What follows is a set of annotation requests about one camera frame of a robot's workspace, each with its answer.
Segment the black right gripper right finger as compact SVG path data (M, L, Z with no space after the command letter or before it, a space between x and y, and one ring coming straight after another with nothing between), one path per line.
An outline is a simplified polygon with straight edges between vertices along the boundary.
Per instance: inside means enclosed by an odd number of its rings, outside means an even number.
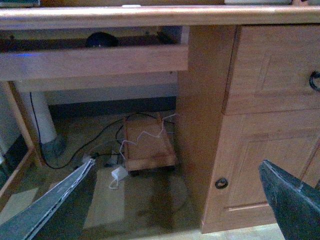
M265 159L258 168L267 202L286 240L320 238L320 191Z

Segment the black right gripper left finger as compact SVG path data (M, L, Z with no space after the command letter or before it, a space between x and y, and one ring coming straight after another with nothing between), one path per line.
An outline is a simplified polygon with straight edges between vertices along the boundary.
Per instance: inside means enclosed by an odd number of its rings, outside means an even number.
M88 160L0 226L2 240L76 240L92 204L97 165Z

